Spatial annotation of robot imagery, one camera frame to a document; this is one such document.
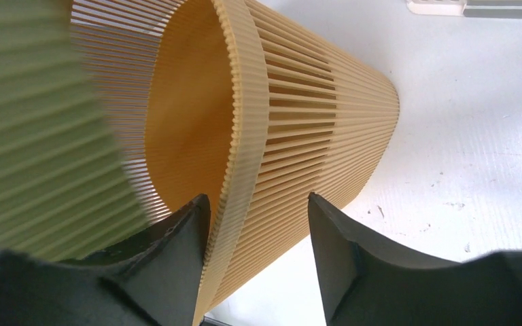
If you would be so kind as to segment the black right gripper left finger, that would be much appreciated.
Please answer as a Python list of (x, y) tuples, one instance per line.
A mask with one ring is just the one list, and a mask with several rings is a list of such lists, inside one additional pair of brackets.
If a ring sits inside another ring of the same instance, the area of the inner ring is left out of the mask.
[(198, 195), (83, 259), (0, 250), (0, 325), (191, 325), (210, 215)]

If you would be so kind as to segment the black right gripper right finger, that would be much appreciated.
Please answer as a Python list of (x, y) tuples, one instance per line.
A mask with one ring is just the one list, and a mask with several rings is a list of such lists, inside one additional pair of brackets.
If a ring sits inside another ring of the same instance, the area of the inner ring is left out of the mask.
[(308, 217), (328, 325), (522, 325), (522, 251), (434, 257), (315, 193)]

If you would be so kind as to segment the green slatted bin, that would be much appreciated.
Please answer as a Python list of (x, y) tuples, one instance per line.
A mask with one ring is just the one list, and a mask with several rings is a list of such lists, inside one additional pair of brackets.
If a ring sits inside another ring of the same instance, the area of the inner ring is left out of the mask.
[(0, 249), (81, 258), (147, 227), (55, 1), (0, 1)]

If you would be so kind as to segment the yellow slatted bin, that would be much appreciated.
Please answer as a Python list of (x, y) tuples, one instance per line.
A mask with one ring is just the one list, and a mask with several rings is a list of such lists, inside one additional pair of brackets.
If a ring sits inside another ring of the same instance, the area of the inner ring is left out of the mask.
[(377, 70), (257, 1), (74, 1), (86, 68), (151, 217), (211, 205), (194, 322), (343, 207), (399, 116)]

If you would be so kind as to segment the white perforated plastic basket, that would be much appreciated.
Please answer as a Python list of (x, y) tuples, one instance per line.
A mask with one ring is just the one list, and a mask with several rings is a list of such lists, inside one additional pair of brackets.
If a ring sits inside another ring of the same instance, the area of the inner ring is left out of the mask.
[(406, 6), (419, 15), (522, 19), (522, 0), (412, 0)]

